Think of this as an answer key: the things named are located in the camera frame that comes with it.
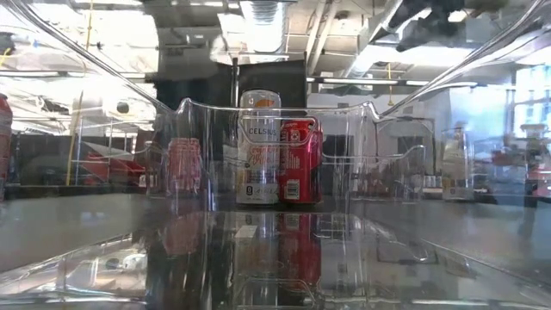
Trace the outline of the clear plastic bottle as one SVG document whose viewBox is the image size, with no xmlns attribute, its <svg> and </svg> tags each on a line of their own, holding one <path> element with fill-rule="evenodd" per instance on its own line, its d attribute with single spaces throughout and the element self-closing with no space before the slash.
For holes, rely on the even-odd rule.
<svg viewBox="0 0 551 310">
<path fill-rule="evenodd" d="M 445 201 L 472 201 L 473 166 L 464 126 L 443 131 L 442 186 Z"/>
</svg>

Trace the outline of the red Coca-Cola can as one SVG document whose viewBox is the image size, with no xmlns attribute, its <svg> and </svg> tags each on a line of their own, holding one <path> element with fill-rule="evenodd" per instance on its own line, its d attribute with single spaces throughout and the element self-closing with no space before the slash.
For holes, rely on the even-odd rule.
<svg viewBox="0 0 551 310">
<path fill-rule="evenodd" d="M 168 148 L 170 194 L 197 193 L 201 187 L 201 147 L 196 138 L 174 138 Z"/>
<path fill-rule="evenodd" d="M 0 93 L 0 202 L 4 200 L 5 184 L 8 179 L 12 121 L 13 113 L 8 97 Z"/>
<path fill-rule="evenodd" d="M 323 131 L 315 118 L 282 123 L 279 198 L 282 202 L 314 204 L 321 200 Z"/>
</svg>

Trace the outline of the black folding partition screen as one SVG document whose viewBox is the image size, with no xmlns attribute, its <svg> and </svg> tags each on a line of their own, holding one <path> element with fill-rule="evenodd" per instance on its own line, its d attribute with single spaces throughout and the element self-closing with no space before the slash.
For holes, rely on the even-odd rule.
<svg viewBox="0 0 551 310">
<path fill-rule="evenodd" d="M 247 90 L 270 90 L 284 108 L 306 106 L 306 71 L 302 60 L 225 65 L 216 63 L 206 77 L 155 77 L 157 99 L 172 109 L 157 120 L 152 139 L 166 148 L 170 134 L 199 140 L 202 180 L 222 191 L 233 189 L 238 160 L 238 102 Z"/>
</svg>

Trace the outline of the white Celsius energy can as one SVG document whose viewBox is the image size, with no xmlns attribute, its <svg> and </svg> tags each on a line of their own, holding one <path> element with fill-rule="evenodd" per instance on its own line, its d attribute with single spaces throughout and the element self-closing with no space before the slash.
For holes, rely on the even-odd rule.
<svg viewBox="0 0 551 310">
<path fill-rule="evenodd" d="M 270 90 L 247 90 L 239 102 L 236 200 L 279 201 L 281 98 Z"/>
</svg>

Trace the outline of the red storage cabinet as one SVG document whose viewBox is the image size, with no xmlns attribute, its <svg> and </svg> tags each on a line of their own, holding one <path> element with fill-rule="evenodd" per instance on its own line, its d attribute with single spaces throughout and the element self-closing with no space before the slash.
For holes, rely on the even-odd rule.
<svg viewBox="0 0 551 310">
<path fill-rule="evenodd" d="M 110 183 L 139 186 L 145 167 L 134 160 L 130 152 L 99 144 L 85 142 L 88 151 L 81 166 L 90 173 L 87 185 Z"/>
</svg>

